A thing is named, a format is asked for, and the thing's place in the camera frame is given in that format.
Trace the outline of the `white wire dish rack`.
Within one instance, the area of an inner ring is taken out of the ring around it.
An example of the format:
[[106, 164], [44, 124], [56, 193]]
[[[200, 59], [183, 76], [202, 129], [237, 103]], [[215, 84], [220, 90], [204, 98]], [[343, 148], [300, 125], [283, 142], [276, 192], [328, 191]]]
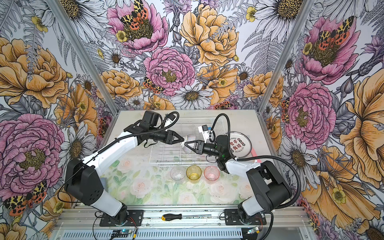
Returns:
[[[171, 128], [188, 141], [204, 140], [203, 134], [199, 132], [198, 127], [206, 125], [211, 127], [214, 123], [214, 117], [204, 118], [183, 118]], [[185, 152], [181, 144], [166, 145], [158, 143], [151, 147], [149, 163], [158, 167], [184, 166], [190, 165], [208, 166], [215, 164], [215, 157], [198, 155], [188, 150]]]

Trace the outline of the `yellow glass cup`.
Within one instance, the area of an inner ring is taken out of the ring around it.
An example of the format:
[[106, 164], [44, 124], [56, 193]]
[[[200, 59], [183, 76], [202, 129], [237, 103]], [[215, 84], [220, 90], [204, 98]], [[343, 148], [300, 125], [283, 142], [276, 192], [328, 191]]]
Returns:
[[191, 165], [186, 170], [186, 176], [192, 183], [196, 183], [202, 176], [202, 169], [197, 165]]

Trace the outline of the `pink glass cup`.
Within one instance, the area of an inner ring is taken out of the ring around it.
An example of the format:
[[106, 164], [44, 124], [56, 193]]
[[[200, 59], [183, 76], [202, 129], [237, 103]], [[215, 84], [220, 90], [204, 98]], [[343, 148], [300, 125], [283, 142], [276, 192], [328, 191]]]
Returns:
[[214, 182], [220, 177], [220, 170], [215, 166], [208, 166], [204, 170], [204, 176], [207, 181]]

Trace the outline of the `clear glass cup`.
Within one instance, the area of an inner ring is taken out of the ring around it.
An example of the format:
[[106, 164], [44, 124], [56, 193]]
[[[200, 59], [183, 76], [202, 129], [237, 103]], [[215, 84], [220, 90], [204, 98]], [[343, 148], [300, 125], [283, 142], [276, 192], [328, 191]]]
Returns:
[[186, 169], [183, 166], [174, 166], [170, 171], [171, 179], [180, 182], [186, 177]]

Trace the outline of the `striped small bowl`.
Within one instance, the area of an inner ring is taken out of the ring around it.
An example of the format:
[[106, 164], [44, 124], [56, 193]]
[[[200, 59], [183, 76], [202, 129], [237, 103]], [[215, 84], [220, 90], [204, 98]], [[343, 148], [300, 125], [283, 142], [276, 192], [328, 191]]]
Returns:
[[184, 136], [184, 141], [181, 143], [181, 148], [186, 154], [191, 154], [192, 150], [190, 149], [190, 145], [193, 144], [193, 141], [196, 140], [195, 135], [186, 135]]

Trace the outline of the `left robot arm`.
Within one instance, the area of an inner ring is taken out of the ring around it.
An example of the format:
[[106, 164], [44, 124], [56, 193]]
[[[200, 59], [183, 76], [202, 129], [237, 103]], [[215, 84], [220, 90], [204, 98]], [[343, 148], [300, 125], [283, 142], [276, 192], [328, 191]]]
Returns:
[[103, 187], [101, 175], [120, 157], [142, 142], [174, 145], [184, 138], [171, 130], [179, 120], [174, 111], [162, 118], [159, 113], [145, 111], [141, 120], [126, 127], [109, 144], [81, 160], [71, 160], [67, 165], [64, 190], [78, 201], [110, 216], [112, 223], [122, 226], [128, 220], [127, 206], [111, 196]]

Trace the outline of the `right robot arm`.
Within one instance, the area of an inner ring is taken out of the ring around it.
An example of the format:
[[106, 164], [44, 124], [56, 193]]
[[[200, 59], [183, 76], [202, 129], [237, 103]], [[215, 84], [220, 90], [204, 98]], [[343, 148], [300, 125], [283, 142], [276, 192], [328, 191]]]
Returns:
[[238, 205], [238, 216], [243, 223], [258, 214], [283, 208], [283, 203], [293, 196], [291, 188], [271, 161], [242, 161], [233, 155], [236, 145], [227, 135], [217, 136], [213, 143], [185, 140], [181, 145], [195, 154], [215, 157], [220, 171], [248, 180], [252, 195]]

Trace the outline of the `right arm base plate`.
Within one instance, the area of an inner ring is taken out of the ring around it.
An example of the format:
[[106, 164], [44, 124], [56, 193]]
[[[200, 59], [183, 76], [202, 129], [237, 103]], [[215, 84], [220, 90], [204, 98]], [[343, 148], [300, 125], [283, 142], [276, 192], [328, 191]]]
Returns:
[[224, 218], [226, 226], [237, 226], [237, 225], [266, 225], [267, 221], [264, 216], [260, 213], [255, 214], [253, 216], [248, 216], [246, 213], [238, 209], [225, 209], [224, 210]]

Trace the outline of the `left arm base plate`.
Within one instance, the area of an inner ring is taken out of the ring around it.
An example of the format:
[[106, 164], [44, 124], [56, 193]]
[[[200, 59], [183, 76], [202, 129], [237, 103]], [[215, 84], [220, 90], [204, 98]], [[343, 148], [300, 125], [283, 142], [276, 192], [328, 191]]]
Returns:
[[140, 227], [143, 221], [143, 210], [123, 210], [112, 217], [103, 213], [100, 227]]

